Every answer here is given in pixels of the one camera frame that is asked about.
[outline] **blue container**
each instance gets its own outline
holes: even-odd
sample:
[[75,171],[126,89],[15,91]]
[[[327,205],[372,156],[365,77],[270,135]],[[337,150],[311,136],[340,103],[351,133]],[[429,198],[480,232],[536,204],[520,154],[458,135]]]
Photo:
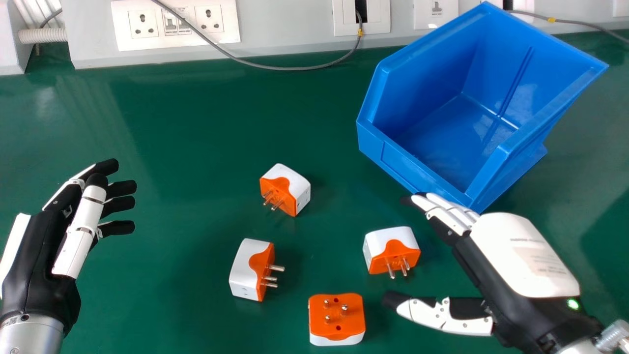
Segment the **blue container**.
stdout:
[[410,192],[482,212],[546,155],[552,127],[606,69],[482,3],[377,66],[359,148]]

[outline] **robotic hand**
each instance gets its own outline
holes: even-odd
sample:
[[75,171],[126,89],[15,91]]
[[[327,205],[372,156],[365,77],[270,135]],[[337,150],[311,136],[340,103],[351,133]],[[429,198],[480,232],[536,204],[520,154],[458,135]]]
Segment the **robotic hand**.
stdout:
[[415,323],[448,333],[494,335],[526,354],[629,353],[629,324],[588,316],[581,289],[535,226],[507,213],[479,215],[433,193],[406,201],[425,213],[483,298],[411,297],[382,303]]
[[96,243],[130,234],[132,221],[98,224],[131,209],[135,181],[108,183],[118,170],[110,159],[65,182],[34,216],[19,214],[0,261],[0,353],[54,354],[76,323],[81,298],[76,279]]

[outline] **orange and white plug adapter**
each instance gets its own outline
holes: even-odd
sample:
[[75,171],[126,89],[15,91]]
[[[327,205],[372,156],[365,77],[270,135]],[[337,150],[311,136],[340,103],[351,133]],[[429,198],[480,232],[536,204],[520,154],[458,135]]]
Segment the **orange and white plug adapter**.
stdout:
[[395,271],[401,270],[404,276],[417,265],[420,247],[413,230],[408,226],[376,230],[365,235],[362,245],[369,274],[389,273],[395,279]]
[[283,164],[276,164],[260,179],[264,205],[295,217],[310,202],[310,182]]
[[230,271],[231,294],[245,299],[262,301],[268,287],[277,288],[277,278],[271,271],[284,271],[274,265],[275,246],[266,241],[244,239],[240,243]]
[[365,335],[365,310],[359,294],[311,296],[308,318],[314,345],[354,345]]

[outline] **table surface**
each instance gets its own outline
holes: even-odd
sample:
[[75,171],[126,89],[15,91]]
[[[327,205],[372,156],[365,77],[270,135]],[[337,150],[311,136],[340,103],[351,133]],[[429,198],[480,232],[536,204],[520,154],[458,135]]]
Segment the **table surface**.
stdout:
[[[629,50],[602,33],[560,36],[610,68],[549,135],[548,155],[489,210],[528,217],[580,279],[600,320],[629,319]],[[115,157],[138,182],[132,236],[91,253],[83,306],[62,353],[514,353],[492,338],[422,328],[381,307],[398,290],[475,296],[407,194],[357,149],[355,118],[376,64],[361,50],[327,70],[269,72],[228,60],[76,71],[44,45],[28,74],[0,78],[0,241],[69,176]],[[278,65],[338,53],[260,58]],[[299,217],[262,206],[258,179],[284,163],[312,183]],[[422,250],[404,279],[370,276],[366,232],[411,226]],[[263,303],[231,296],[244,237],[276,244],[279,288]],[[352,347],[308,341],[308,297],[357,292],[367,332]]]

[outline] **white flexible tube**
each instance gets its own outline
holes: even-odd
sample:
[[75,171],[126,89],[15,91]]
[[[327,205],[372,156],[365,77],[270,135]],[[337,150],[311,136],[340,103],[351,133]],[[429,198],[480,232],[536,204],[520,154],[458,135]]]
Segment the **white flexible tube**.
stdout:
[[65,28],[35,28],[18,31],[22,44],[68,42]]

